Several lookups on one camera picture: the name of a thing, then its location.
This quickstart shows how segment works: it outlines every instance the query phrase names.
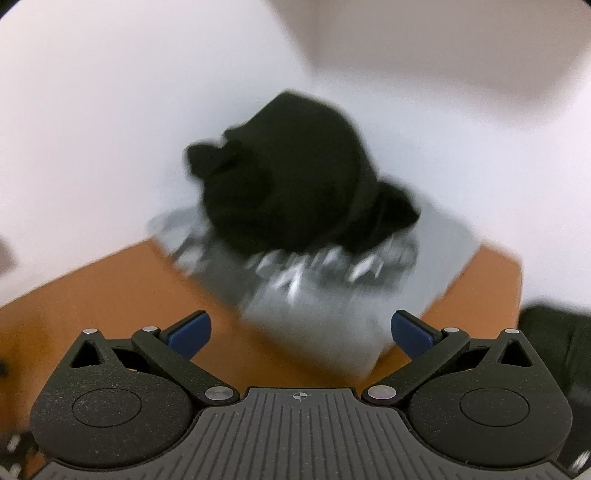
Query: metal pin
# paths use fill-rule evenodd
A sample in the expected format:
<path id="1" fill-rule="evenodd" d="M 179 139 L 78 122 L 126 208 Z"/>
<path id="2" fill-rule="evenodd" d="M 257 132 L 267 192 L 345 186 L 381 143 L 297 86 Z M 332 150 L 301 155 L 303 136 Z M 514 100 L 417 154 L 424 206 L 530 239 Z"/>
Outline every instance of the metal pin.
<path id="1" fill-rule="evenodd" d="M 374 385 L 368 390 L 368 395 L 376 400 L 390 400 L 396 396 L 396 390 L 387 385 Z"/>
<path id="2" fill-rule="evenodd" d="M 232 398 L 234 395 L 234 390 L 228 387 L 219 386 L 219 387 L 211 387 L 205 391 L 205 396 L 210 400 L 222 401 L 227 400 L 228 398 Z"/>

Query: white surface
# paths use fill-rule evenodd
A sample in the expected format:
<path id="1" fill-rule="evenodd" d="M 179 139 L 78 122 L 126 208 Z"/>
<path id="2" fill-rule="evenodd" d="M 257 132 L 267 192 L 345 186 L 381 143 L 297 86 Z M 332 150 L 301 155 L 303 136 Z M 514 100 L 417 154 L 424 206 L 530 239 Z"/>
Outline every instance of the white surface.
<path id="1" fill-rule="evenodd" d="M 0 20 L 0 305 L 194 203 L 183 148 L 306 90 L 308 56 L 263 0 L 19 1 Z"/>
<path id="2" fill-rule="evenodd" d="M 323 0 L 315 93 L 385 173 L 522 257 L 524 301 L 591 307 L 591 9 Z"/>

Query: black cloth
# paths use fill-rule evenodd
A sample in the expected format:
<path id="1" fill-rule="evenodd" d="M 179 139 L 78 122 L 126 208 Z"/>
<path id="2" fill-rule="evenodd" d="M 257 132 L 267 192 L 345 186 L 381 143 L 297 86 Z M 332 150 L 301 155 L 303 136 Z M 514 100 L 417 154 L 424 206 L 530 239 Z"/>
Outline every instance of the black cloth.
<path id="1" fill-rule="evenodd" d="M 191 172 L 217 233 L 235 251 L 351 253 L 414 224 L 403 190 L 378 181 L 348 121 L 333 108 L 284 92 L 251 120 L 226 130 L 221 148 L 191 145 Z"/>
<path id="2" fill-rule="evenodd" d="M 558 383 L 573 411 L 573 426 L 558 460 L 567 469 L 591 467 L 591 458 L 577 461 L 591 450 L 591 316 L 547 305 L 524 309 L 523 331 Z"/>

